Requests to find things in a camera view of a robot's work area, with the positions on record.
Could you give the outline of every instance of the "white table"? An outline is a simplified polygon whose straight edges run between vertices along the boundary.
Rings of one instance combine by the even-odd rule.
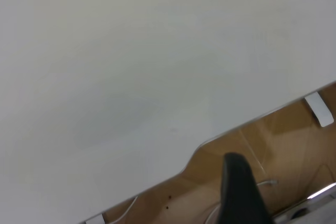
[[[0,0],[0,222],[76,224],[336,80],[336,0]]]

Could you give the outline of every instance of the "cable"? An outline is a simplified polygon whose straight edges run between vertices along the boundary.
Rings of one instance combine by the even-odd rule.
[[[276,179],[269,179],[269,180],[265,180],[262,182],[257,183],[257,186],[262,186],[262,185],[276,185],[278,184],[279,181],[277,181]],[[216,210],[220,207],[220,203],[217,204],[217,206],[211,211],[211,213],[208,215],[208,217],[206,218],[206,220],[204,221],[204,224],[208,224],[209,221],[211,220],[212,215],[214,215],[214,213],[216,212]]]
[[[279,183],[279,181],[277,181],[276,179],[269,179],[269,180],[265,180],[265,181],[257,183],[257,186],[262,186],[262,185],[277,185],[278,183]]]
[[[212,215],[217,211],[217,209],[220,207],[220,203],[211,211],[211,213],[208,215],[208,218],[206,218],[204,224],[208,224],[209,221],[211,220]]]
[[[129,212],[129,210],[131,209],[131,207],[133,206],[133,204],[135,203],[135,201],[137,200],[137,196],[134,198],[134,200],[132,201],[132,203],[130,204],[130,206],[126,209],[126,211],[122,214],[122,216],[120,216],[118,219],[116,219],[113,222],[110,222],[109,224],[115,224],[117,222],[119,222],[122,218],[125,217],[125,215]]]

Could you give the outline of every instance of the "wooden floor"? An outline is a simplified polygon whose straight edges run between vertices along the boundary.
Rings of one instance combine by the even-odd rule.
[[[336,118],[336,86],[320,94]],[[299,101],[245,125],[202,146],[181,174],[142,193],[118,223],[204,223],[219,201],[227,152],[243,154],[257,182],[279,180],[278,185],[260,187],[274,214],[335,182],[336,122],[319,127],[311,110]],[[106,223],[121,216],[131,201],[107,211]]]

